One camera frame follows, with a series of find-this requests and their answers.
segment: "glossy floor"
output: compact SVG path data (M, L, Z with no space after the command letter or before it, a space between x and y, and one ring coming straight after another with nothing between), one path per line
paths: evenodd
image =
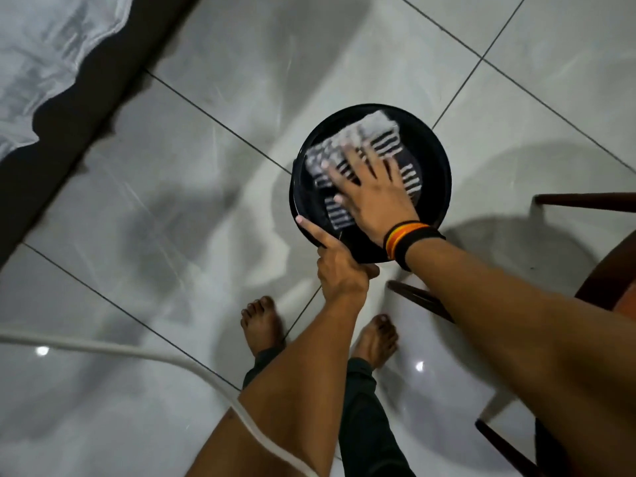
M636 190L632 4L201 0L0 272L0 323L183 352L238 392L241 308L270 294L289 339L321 309L289 168L320 120L363 102L434 128L449 240L573 294L636 219L530 200ZM377 372L396 439L416 475L515 475L473 422L512 401L492 426L532 458L531 413L456 328L385 290L407 276L383 265L354 335L378 312L402 335ZM0 352L1 475L179 476L227 408L161 364Z

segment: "white cable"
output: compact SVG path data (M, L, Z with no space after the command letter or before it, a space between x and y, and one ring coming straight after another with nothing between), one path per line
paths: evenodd
M211 385L212 388L217 390L225 399L229 402L234 412L243 422L243 425L252 434L252 436L259 442L265 449L270 451L275 456L287 462L294 467L300 473L306 477L318 477L318 474L314 470L300 460L298 457L292 455L287 450L276 445L258 428L252 417L250 417L247 410L242 404L230 395L216 380L216 376L209 370L205 369L199 363L186 357L179 355L169 355L168 353L150 352L148 350L142 350L137 346L129 346L126 344L112 344L105 342L95 342L91 340L79 340L77 338L67 337L54 337L52 335L42 335L38 333L31 333L28 331L15 331L9 329L0 328L0 343L16 344L16 345L28 345L28 346L49 346L50 348L57 348L59 350L70 350L75 352L89 352L89 353L105 353L109 355L118 355L132 358L141 358L143 360L154 360L163 363L169 363L174 366L179 366L186 370L191 371L198 377L202 378L205 382Z

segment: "black bowl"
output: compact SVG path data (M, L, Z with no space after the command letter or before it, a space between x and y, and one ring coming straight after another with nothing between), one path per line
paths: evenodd
M294 161L290 183L291 214L294 218L300 214L330 234L339 237L358 263L384 263L388 261L388 258L384 249L374 244L357 226L346 228L342 233L334 231L327 217L324 201L315 191L314 179L305 167L305 152L313 145L335 135L347 125L380 110L389 119L398 123L402 143L422 169L422 194L415 207L420 220L437 228L440 227L450 203L449 159L433 131L413 114L390 105L365 103L342 109L327 117L309 134ZM311 234L302 228L299 229L315 246L321 245Z

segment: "person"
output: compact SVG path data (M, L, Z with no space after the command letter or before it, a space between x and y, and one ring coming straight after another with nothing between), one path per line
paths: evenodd
M535 288L417 226L397 163L381 160L368 144L364 151L368 162L345 149L359 184L326 168L357 225L385 248L387 237L399 240L390 255L441 300L492 368L561 442L579 473L632 475L636 323ZM348 477L413 475L373 394L373 368L397 348L391 320L376 317L348 357L355 320L378 268L357 264L344 244L310 221L299 217L297 222L323 246L318 276L325 305L287 347L274 302L264 297L247 306L241 325L256 362L239 401L269 438L320 476L330 473L338 438ZM407 231L407 224L417 231ZM262 448L230 410L187 473L209 475L297 473Z

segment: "black wristband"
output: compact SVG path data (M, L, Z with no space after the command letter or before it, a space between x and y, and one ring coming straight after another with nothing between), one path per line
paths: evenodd
M419 223L419 221L402 221L401 223L398 223L394 225L391 229L389 229L389 231L384 235L384 241L382 241L382 247L384 248L384 250L387 249L387 242L389 242L389 237L391 236L391 233L395 231L396 229L398 229L400 226L403 226L405 224L410 224L410 223Z
M411 231L401 240L397 242L394 250L395 261L399 264L403 270L411 272L411 268L406 264L406 252L416 242L422 239L439 238L446 239L440 234L440 232L432 226L426 226L425 228L418 228L415 231Z

